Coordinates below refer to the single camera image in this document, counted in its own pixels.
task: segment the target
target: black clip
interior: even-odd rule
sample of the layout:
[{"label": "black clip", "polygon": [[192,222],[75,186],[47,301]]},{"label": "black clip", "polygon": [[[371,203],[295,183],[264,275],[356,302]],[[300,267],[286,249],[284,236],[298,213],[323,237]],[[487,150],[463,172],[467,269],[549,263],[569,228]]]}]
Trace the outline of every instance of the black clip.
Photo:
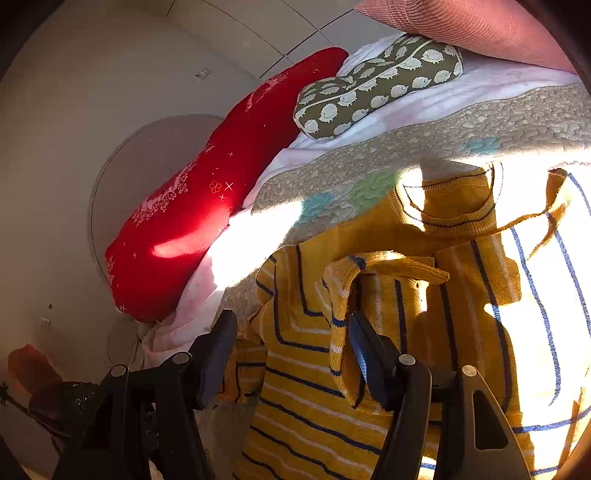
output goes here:
[{"label": "black clip", "polygon": [[349,340],[372,397],[394,412],[372,480],[417,479],[431,402],[443,403],[434,480],[530,480],[513,431],[475,367],[434,371],[432,379],[359,311],[349,318]]},{"label": "black clip", "polygon": [[214,480],[193,410],[218,392],[237,329],[236,315],[224,310],[210,333],[159,367],[113,367],[53,480],[150,480],[149,459],[167,480]]}]

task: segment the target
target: light switch plate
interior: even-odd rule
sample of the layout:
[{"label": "light switch plate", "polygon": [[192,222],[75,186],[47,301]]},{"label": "light switch plate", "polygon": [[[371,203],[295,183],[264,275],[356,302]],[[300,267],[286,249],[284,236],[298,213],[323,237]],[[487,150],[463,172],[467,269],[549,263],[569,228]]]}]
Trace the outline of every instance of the light switch plate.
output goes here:
[{"label": "light switch plate", "polygon": [[195,75],[195,78],[197,80],[203,80],[206,76],[208,76],[209,74],[211,74],[211,72],[212,71],[210,69],[203,69],[198,74]]}]

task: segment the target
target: bed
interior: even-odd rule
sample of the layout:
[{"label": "bed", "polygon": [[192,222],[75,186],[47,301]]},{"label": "bed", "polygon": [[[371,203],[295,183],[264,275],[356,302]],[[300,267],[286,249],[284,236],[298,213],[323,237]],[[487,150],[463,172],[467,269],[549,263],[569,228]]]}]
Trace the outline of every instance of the bed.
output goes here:
[{"label": "bed", "polygon": [[[338,74],[395,38],[361,47]],[[144,338],[147,365],[187,349],[222,308],[241,320],[253,314],[254,274],[270,254],[367,210],[404,170],[420,167],[431,179],[508,154],[547,168],[556,149],[577,161],[591,132],[589,95],[578,76],[469,51],[463,58],[453,82],[390,103],[334,140],[300,133],[280,151],[208,250],[176,312]]]}]

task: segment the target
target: wall outlet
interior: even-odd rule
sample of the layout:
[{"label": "wall outlet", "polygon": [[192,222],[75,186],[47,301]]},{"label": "wall outlet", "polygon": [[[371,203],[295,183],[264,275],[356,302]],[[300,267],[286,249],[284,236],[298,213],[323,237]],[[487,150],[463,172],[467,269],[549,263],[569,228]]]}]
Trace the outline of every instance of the wall outlet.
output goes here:
[{"label": "wall outlet", "polygon": [[47,317],[41,317],[39,320],[39,325],[41,325],[41,328],[49,330],[49,327],[51,326],[51,319]]},{"label": "wall outlet", "polygon": [[210,69],[203,69],[198,74],[195,75],[195,78],[197,80],[203,80],[206,76],[208,76],[209,74],[211,74],[211,72],[212,71]]}]

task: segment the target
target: sweater sleeve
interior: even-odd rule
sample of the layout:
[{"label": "sweater sleeve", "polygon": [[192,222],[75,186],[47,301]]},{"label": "sweater sleeve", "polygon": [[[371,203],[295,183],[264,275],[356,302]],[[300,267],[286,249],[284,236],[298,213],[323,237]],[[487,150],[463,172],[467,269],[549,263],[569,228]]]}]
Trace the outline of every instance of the sweater sleeve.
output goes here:
[{"label": "sweater sleeve", "polygon": [[261,390],[265,378],[267,349],[252,327],[251,320],[252,318],[247,320],[238,332],[228,360],[222,389],[218,394],[218,398],[223,400],[246,403]]}]

